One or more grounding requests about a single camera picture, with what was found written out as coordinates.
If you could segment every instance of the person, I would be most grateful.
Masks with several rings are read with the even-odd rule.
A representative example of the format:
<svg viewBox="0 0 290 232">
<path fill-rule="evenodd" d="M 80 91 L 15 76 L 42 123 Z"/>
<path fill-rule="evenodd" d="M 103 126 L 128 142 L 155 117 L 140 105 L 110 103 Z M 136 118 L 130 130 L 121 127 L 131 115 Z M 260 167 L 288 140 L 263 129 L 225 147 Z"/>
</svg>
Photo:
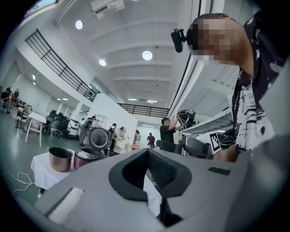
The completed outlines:
<svg viewBox="0 0 290 232">
<path fill-rule="evenodd" d="M 176 115 L 176 120 L 173 124 L 170 124 L 169 118 L 164 118 L 161 120 L 162 126 L 160 127 L 160 137 L 161 141 L 166 141 L 169 143 L 174 143 L 173 133 L 180 130 L 180 126 L 176 127 L 178 122 L 178 115 Z"/>
<path fill-rule="evenodd" d="M 16 89 L 15 92 L 11 94 L 11 103 L 17 105 L 19 99 L 19 89 Z"/>
<path fill-rule="evenodd" d="M 136 130 L 136 133 L 135 133 L 135 139 L 134 139 L 134 144 L 140 144 L 140 132 L 138 130 Z"/>
<path fill-rule="evenodd" d="M 152 135 L 152 133 L 149 133 L 149 136 L 147 137 L 148 142 L 148 148 L 155 148 L 155 137 Z"/>
<path fill-rule="evenodd" d="M 263 11 L 244 26 L 226 14 L 204 14 L 187 31 L 188 46 L 194 54 L 240 67 L 232 98 L 235 144 L 215 154 L 215 160 L 235 162 L 242 151 L 252 150 L 275 135 L 259 104 L 286 59 L 267 26 L 270 21 Z"/>
<path fill-rule="evenodd" d="M 81 123 L 82 124 L 81 132 L 80 132 L 80 135 L 79 135 L 79 144 L 80 144 L 80 146 L 84 146 L 85 145 L 84 141 L 85 141 L 86 136 L 88 135 L 87 131 L 89 130 L 90 126 L 92 125 L 92 123 L 94 122 L 95 119 L 96 119 L 96 117 L 92 116 L 91 118 L 88 118 L 85 123 Z"/>
<path fill-rule="evenodd" d="M 0 109 L 6 108 L 7 114 L 10 114 L 10 108 L 11 108 L 11 101 L 9 99 L 10 97 L 10 88 L 8 87 L 2 94 L 0 99 Z"/>
<path fill-rule="evenodd" d="M 111 143 L 111 146 L 110 146 L 109 157 L 110 157 L 110 153 L 114 151 L 115 139 L 117 137 L 117 135 L 115 133 L 116 127 L 117 127 L 117 124 L 113 123 L 112 126 L 110 126 L 110 129 L 108 129 L 109 133 L 111 134 L 111 138 L 112 138 L 112 143 Z M 105 156 L 108 155 L 108 149 L 107 148 L 104 149 L 104 155 Z"/>
</svg>

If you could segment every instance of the shelf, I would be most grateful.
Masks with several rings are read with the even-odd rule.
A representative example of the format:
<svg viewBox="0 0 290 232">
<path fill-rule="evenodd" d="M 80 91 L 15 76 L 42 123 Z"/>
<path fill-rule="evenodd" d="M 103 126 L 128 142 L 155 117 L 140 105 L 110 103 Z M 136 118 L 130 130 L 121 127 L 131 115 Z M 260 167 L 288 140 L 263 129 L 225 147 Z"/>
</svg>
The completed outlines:
<svg viewBox="0 0 290 232">
<path fill-rule="evenodd" d="M 220 112 L 216 116 L 213 116 L 205 121 L 202 121 L 201 123 L 185 129 L 183 132 L 189 134 L 199 134 L 219 130 L 225 127 L 231 127 L 232 124 L 229 120 L 232 121 L 232 111 L 230 109 L 227 109 L 223 112 Z"/>
</svg>

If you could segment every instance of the rice cooker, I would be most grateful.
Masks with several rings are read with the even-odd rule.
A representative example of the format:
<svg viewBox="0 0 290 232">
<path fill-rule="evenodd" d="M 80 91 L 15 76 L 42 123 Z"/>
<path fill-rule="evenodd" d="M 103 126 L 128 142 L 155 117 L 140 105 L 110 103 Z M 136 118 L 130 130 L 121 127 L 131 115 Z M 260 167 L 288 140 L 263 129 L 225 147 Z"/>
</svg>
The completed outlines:
<svg viewBox="0 0 290 232">
<path fill-rule="evenodd" d="M 104 158 L 101 150 L 111 143 L 110 133 L 103 128 L 94 127 L 89 134 L 89 143 L 92 148 L 76 149 L 73 161 L 75 169 Z"/>
</svg>

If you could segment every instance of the man in black shirt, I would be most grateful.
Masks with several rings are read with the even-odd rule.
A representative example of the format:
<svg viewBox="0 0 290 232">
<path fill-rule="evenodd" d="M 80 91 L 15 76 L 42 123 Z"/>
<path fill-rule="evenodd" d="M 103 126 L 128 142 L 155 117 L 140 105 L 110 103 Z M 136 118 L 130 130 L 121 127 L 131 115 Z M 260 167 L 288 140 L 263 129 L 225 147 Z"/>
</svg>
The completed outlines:
<svg viewBox="0 0 290 232">
<path fill-rule="evenodd" d="M 228 15 L 204 14 L 187 32 L 194 54 L 240 67 L 232 98 L 236 143 L 216 153 L 215 160 L 234 162 L 242 151 L 255 149 L 275 135 L 260 105 L 286 58 L 269 30 L 271 20 L 260 11 L 242 27 Z"/>
<path fill-rule="evenodd" d="M 174 143 L 173 133 L 180 129 L 180 126 L 175 127 L 178 122 L 178 116 L 176 116 L 176 120 L 173 124 L 170 124 L 169 118 L 162 119 L 162 126 L 160 127 L 160 137 L 161 141 L 167 141 L 170 143 Z"/>
</svg>

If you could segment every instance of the white tablecloth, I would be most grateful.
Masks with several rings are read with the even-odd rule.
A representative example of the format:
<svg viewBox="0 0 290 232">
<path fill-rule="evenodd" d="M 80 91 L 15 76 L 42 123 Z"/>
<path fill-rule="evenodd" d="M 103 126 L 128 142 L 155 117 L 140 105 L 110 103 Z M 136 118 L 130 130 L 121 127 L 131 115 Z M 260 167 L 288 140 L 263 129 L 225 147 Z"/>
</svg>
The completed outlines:
<svg viewBox="0 0 290 232">
<path fill-rule="evenodd" d="M 50 189 L 57 182 L 75 171 L 73 166 L 73 157 L 71 168 L 68 172 L 58 172 L 54 170 L 50 166 L 48 152 L 34 156 L 31 163 L 31 169 L 34 171 L 35 185 L 46 190 Z M 155 217 L 158 216 L 160 213 L 162 197 L 147 175 L 145 175 L 144 178 L 143 190 L 147 192 L 149 210 L 155 215 Z"/>
<path fill-rule="evenodd" d="M 49 152 L 34 156 L 31 169 L 34 171 L 35 185 L 46 190 L 75 171 L 73 157 L 71 168 L 68 172 L 54 170 L 49 163 Z"/>
</svg>

